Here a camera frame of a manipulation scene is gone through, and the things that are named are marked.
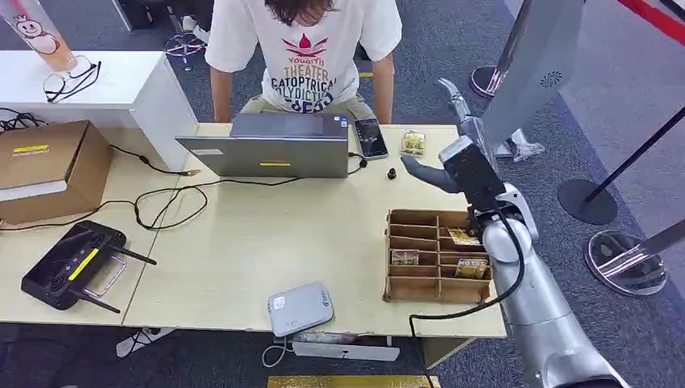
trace snowman logo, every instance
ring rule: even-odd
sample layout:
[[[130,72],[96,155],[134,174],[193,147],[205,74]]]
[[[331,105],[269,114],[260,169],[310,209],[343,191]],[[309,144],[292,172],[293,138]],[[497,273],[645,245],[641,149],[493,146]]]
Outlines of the snowman logo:
[[[16,15],[17,31],[19,31],[32,49],[41,54],[52,54],[60,48],[60,42],[54,36],[43,31],[43,26],[26,15]]]

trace cardboard box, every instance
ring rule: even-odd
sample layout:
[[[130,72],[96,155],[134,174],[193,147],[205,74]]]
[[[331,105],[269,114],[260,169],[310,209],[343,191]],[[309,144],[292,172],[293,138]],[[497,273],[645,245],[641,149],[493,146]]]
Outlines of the cardboard box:
[[[112,150],[89,121],[0,135],[0,218],[20,224],[100,206]]]
[[[385,230],[383,300],[482,303],[490,297],[492,268],[482,245],[455,244],[447,228],[465,228],[468,214],[443,210],[391,209]],[[391,264],[394,250],[418,252],[414,265]],[[482,279],[455,277],[459,259],[485,259]]]

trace red barrier tape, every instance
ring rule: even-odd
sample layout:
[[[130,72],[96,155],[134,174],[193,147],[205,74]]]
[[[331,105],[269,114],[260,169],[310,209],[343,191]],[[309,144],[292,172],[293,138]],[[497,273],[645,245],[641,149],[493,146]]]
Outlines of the red barrier tape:
[[[678,22],[642,0],[618,0],[618,2],[685,46],[685,24]]]

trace person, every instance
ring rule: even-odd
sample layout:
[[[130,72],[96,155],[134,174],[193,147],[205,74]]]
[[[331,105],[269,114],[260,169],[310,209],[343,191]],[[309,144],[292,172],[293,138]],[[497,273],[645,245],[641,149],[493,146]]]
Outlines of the person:
[[[205,59],[216,122],[229,122],[233,73],[257,43],[267,68],[262,94],[241,112],[319,112],[393,119],[393,50],[401,40],[395,0],[216,0]],[[357,94],[357,43],[373,61],[376,112]]]

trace hair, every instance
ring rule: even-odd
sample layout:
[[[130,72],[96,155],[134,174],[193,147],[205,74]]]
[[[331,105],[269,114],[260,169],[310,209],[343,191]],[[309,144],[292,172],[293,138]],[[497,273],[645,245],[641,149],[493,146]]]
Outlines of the hair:
[[[335,11],[334,0],[264,0],[264,4],[271,9],[274,17],[288,27],[300,18],[309,26],[321,21],[326,12]]]

